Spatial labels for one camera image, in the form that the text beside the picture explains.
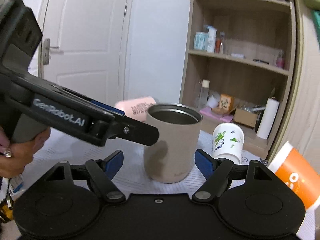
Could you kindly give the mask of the person's left hand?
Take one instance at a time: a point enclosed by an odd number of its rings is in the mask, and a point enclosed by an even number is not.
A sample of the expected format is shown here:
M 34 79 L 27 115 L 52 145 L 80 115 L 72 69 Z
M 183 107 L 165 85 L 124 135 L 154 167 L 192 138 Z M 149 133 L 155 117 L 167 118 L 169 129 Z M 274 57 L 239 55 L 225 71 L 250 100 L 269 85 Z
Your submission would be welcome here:
M 31 141 L 13 144 L 1 128 L 1 177 L 13 178 L 21 174 L 25 166 L 33 161 L 33 155 L 49 139 L 50 132 L 48 127 Z

